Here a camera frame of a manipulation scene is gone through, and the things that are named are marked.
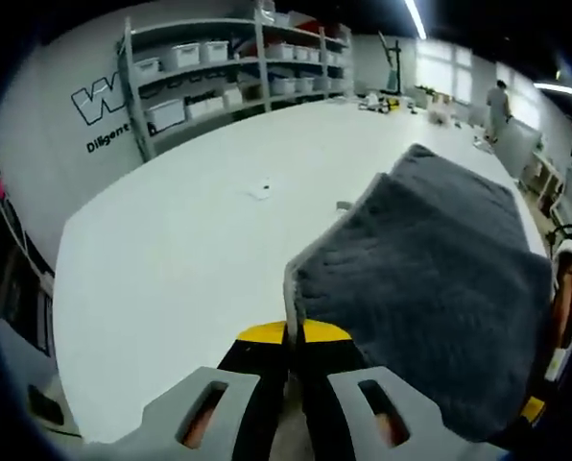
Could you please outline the person's right hand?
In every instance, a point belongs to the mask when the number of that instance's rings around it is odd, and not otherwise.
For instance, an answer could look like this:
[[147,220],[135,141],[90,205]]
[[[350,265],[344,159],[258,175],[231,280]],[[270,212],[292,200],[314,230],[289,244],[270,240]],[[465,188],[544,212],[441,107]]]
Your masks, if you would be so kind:
[[554,299],[555,348],[561,348],[567,325],[572,318],[572,260],[560,266],[559,288]]

